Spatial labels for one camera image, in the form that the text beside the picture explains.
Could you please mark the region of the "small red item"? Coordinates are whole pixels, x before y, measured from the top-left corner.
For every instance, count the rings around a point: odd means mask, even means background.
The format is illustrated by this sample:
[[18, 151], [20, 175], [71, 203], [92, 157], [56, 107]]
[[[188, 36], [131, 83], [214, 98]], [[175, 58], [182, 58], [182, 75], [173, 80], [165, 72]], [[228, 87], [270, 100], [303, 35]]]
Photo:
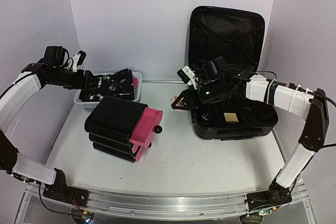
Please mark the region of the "small red item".
[[138, 79], [136, 77], [133, 77], [133, 87], [134, 90], [136, 91], [138, 87]]

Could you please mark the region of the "black ribbed hard suitcase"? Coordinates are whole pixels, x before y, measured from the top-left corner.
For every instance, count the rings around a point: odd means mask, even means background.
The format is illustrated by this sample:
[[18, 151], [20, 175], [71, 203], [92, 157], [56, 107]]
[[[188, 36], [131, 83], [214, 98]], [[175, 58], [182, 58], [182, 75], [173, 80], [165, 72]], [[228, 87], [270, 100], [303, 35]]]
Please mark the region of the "black ribbed hard suitcase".
[[[245, 97], [248, 80], [256, 75], [265, 34], [265, 20], [257, 13], [223, 7], [196, 7], [190, 18], [188, 65], [198, 83], [210, 83], [205, 65], [224, 57], [228, 73], [224, 83], [235, 85], [230, 96], [202, 104], [191, 112], [195, 134], [204, 140], [242, 140], [268, 135], [278, 122], [274, 107]], [[210, 112], [210, 124], [201, 121]], [[224, 113], [236, 113], [238, 123], [226, 123]]]

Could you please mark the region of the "black white patterned garment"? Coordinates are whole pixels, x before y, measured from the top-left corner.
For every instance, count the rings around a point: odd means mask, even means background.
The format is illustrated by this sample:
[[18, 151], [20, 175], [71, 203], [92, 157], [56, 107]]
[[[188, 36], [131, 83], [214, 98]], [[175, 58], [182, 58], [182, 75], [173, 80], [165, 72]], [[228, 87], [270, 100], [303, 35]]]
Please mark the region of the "black white patterned garment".
[[82, 90], [79, 93], [81, 102], [100, 102], [105, 96], [134, 100], [133, 74], [130, 69], [123, 69], [111, 74], [96, 75], [97, 87]]

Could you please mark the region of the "black pink small suitcase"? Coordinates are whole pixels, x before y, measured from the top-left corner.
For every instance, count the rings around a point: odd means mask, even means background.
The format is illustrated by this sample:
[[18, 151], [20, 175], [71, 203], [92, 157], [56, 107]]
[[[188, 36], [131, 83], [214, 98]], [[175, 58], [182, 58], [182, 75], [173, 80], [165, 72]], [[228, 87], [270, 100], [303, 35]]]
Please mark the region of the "black pink small suitcase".
[[85, 121], [93, 148], [129, 162], [138, 162], [162, 132], [163, 111], [147, 104], [106, 96]]

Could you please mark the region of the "small round pink tin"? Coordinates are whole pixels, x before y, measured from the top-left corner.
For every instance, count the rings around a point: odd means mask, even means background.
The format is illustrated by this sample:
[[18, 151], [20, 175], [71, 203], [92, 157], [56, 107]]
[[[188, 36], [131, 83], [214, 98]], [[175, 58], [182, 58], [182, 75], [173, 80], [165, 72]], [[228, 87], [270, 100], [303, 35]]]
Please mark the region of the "small round pink tin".
[[174, 96], [172, 99], [171, 99], [171, 104], [177, 104], [177, 97], [176, 96]]

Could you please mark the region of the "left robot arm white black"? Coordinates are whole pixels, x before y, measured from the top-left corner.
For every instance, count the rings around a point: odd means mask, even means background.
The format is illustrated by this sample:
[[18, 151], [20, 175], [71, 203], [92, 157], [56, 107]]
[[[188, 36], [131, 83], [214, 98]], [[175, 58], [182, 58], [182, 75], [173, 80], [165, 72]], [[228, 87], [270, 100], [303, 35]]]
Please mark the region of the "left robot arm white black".
[[70, 189], [55, 181], [57, 171], [21, 153], [8, 138], [8, 129], [27, 102], [44, 86], [60, 86], [68, 90], [85, 90], [97, 86], [89, 70], [76, 72], [47, 63], [31, 63], [1, 94], [1, 170], [15, 173], [50, 186], [50, 193], [59, 201], [70, 197]]

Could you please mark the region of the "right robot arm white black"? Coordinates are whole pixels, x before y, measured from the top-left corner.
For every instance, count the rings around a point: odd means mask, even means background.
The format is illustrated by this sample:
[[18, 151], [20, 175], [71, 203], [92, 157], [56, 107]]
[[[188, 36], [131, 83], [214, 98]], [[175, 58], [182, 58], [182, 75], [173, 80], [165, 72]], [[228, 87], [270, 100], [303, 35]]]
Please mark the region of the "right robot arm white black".
[[203, 140], [264, 137], [278, 123], [276, 109], [297, 117], [304, 124], [298, 144], [264, 194], [264, 200], [275, 205], [316, 153], [327, 147], [328, 102], [321, 89], [312, 91], [253, 75], [238, 89], [217, 83], [210, 88], [190, 87], [174, 100], [172, 108], [191, 112], [194, 133]]

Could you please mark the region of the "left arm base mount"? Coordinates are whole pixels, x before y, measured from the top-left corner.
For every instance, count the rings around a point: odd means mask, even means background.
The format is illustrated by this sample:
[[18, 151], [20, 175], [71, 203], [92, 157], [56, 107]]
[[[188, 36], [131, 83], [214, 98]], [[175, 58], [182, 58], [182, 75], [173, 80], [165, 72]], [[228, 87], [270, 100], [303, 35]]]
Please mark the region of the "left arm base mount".
[[76, 203], [78, 207], [86, 206], [89, 197], [89, 191], [67, 185], [65, 173], [57, 168], [55, 168], [55, 171], [55, 181], [52, 185], [45, 184], [43, 196], [45, 198], [68, 204]]

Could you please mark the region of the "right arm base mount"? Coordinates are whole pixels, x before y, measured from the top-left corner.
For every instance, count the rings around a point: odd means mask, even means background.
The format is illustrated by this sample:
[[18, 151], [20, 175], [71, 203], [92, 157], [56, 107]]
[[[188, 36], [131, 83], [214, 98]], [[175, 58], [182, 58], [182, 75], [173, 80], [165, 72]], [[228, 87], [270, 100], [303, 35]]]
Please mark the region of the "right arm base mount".
[[245, 203], [248, 206], [248, 212], [268, 210], [291, 203], [291, 192], [292, 190], [289, 187], [282, 187], [274, 179], [267, 190], [248, 193], [246, 195]]

